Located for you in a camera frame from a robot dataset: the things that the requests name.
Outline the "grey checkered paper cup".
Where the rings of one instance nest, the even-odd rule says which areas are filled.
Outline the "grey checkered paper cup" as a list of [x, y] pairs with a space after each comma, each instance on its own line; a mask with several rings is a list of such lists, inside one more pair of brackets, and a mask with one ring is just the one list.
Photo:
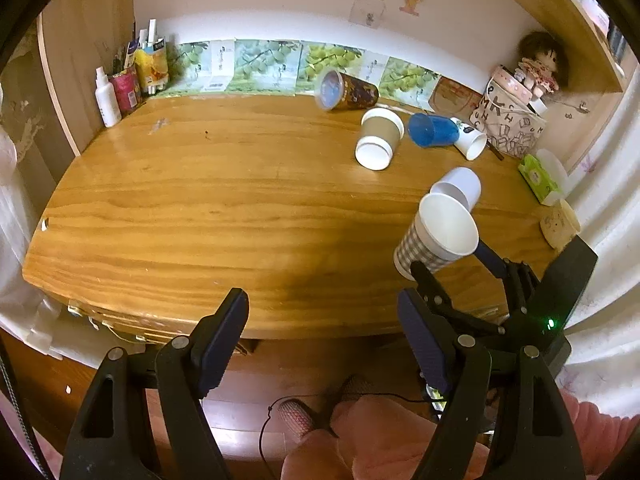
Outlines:
[[436, 273], [472, 255], [478, 244], [477, 225], [465, 206], [446, 194], [428, 193], [394, 251], [394, 265], [404, 278], [413, 281], [410, 266], [414, 262], [422, 262]]

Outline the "plain white paper cup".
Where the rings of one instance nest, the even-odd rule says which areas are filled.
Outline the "plain white paper cup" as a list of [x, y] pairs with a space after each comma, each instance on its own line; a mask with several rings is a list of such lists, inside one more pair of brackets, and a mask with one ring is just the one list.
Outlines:
[[480, 200], [482, 184], [472, 169], [457, 167], [435, 182], [430, 192], [450, 196], [471, 212]]

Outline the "white printed paper cup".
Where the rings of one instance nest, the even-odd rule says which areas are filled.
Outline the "white printed paper cup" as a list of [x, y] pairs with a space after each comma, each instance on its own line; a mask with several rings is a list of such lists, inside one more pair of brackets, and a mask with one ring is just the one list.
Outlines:
[[478, 159], [488, 142], [486, 134], [462, 122], [458, 118], [451, 117], [450, 120], [457, 127], [459, 133], [458, 140], [454, 142], [454, 147], [469, 162]]

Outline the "blue plastic cup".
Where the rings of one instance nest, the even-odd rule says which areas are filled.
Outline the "blue plastic cup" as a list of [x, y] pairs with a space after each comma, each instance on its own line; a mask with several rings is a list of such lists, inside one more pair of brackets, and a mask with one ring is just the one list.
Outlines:
[[424, 113], [409, 118], [408, 133], [420, 148], [454, 145], [459, 139], [458, 126], [450, 118]]

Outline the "brown sleeve paper cup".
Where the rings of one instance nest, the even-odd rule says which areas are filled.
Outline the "brown sleeve paper cup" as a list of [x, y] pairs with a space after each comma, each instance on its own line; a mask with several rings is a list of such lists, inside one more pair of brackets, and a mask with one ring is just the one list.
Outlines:
[[371, 108], [361, 118], [356, 161], [372, 171], [386, 169], [404, 135], [404, 122], [395, 112], [384, 107]]

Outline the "dark maroon patterned cup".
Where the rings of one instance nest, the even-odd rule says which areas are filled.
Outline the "dark maroon patterned cup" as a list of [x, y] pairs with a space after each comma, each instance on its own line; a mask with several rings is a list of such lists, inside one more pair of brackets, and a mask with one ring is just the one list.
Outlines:
[[328, 68], [317, 79], [314, 98], [322, 110], [367, 110], [378, 102], [378, 87]]

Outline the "beige round coaster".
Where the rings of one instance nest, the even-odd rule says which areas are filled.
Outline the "beige round coaster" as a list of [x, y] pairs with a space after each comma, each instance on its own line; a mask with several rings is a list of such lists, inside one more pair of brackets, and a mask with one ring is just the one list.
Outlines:
[[582, 230], [574, 209], [566, 200], [551, 206], [539, 225], [544, 239], [556, 252], [563, 250]]

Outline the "green tissue pack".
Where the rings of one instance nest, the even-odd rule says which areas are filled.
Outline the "green tissue pack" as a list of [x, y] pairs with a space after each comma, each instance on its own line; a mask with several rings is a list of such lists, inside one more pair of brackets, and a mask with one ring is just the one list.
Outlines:
[[553, 206], [564, 200], [568, 175], [555, 154], [540, 148], [526, 154], [518, 164], [518, 171], [541, 205]]

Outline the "pink slipper foot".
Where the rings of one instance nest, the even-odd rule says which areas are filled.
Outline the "pink slipper foot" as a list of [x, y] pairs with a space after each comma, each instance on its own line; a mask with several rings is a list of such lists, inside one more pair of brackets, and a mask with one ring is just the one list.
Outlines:
[[278, 405], [278, 416], [291, 438], [299, 443], [318, 429], [317, 417], [307, 404], [298, 399], [286, 399]]

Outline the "patterned canvas bag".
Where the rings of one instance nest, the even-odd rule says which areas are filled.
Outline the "patterned canvas bag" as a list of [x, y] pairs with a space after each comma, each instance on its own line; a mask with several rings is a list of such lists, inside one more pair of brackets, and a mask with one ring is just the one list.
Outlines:
[[528, 106], [532, 97], [532, 92], [498, 66], [470, 115], [470, 123], [485, 133], [500, 153], [522, 158], [536, 145], [546, 128], [544, 118]]

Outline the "brown cardboard sheet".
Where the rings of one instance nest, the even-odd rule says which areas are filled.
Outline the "brown cardboard sheet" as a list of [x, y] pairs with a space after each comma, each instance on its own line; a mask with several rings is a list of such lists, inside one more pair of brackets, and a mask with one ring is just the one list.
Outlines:
[[468, 122], [480, 105], [482, 95], [464, 84], [447, 77], [440, 77], [428, 105], [436, 115], [454, 117]]

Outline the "brown-haired doll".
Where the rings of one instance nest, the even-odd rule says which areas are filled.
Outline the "brown-haired doll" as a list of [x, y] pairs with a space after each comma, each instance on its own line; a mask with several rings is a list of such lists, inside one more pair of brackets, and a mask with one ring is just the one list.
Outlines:
[[530, 32], [518, 44], [520, 60], [514, 78], [536, 99], [568, 84], [568, 59], [562, 44], [548, 32]]

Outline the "white spray bottle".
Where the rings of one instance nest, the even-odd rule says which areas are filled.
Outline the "white spray bottle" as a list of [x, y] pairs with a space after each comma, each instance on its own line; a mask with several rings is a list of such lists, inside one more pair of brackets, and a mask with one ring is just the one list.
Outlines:
[[106, 128], [112, 128], [122, 120], [115, 89], [102, 66], [96, 69], [96, 102]]

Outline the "pink red can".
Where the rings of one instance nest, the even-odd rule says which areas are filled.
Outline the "pink red can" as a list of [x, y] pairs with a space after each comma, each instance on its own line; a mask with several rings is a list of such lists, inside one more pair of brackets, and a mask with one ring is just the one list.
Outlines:
[[142, 103], [138, 75], [134, 66], [111, 76], [111, 83], [122, 114], [130, 114]]

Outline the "grape picture poster strip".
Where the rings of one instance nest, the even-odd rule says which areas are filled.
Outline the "grape picture poster strip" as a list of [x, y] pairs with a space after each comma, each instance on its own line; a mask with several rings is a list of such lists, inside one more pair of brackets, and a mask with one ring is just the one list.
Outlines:
[[230, 39], [170, 44], [163, 96], [199, 93], [311, 94], [324, 70], [374, 84], [380, 96], [428, 110], [440, 75], [400, 58], [341, 44]]

